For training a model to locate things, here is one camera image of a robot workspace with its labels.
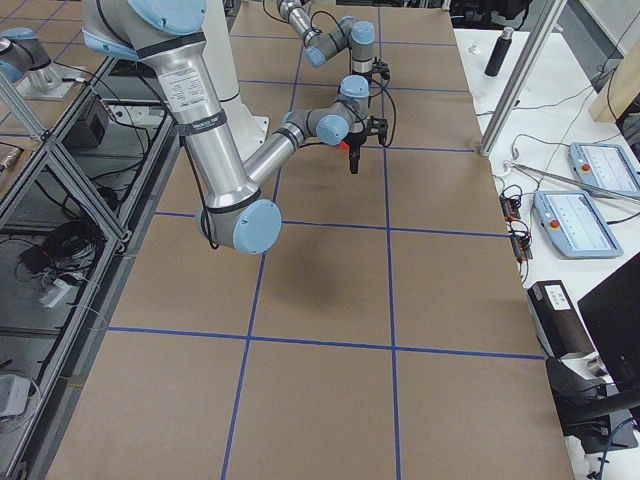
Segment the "grey spare robot arm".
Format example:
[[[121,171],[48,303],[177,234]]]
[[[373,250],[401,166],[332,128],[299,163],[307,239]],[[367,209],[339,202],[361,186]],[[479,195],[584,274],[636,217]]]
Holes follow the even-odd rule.
[[[55,64],[37,34],[27,27],[1,32],[1,73],[26,99],[61,100],[84,78]]]

